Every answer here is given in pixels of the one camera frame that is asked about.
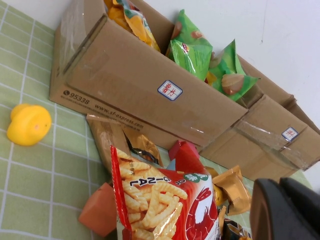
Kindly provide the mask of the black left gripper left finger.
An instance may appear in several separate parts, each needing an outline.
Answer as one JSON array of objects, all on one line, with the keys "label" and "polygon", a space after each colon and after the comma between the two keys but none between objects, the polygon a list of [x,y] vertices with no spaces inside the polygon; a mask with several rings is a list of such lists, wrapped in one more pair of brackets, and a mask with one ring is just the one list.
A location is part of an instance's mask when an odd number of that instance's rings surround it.
[{"label": "black left gripper left finger", "polygon": [[254,181],[250,210],[254,240],[309,240],[310,227],[277,182]]}]

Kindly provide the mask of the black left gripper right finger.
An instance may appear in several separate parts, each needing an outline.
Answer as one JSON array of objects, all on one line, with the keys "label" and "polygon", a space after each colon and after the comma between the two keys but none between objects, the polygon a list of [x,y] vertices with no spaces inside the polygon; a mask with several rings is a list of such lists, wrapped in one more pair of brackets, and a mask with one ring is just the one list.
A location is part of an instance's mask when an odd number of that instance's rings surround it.
[{"label": "black left gripper right finger", "polygon": [[281,178],[279,185],[293,207],[289,217],[290,236],[293,240],[320,238],[320,195],[293,178]]}]

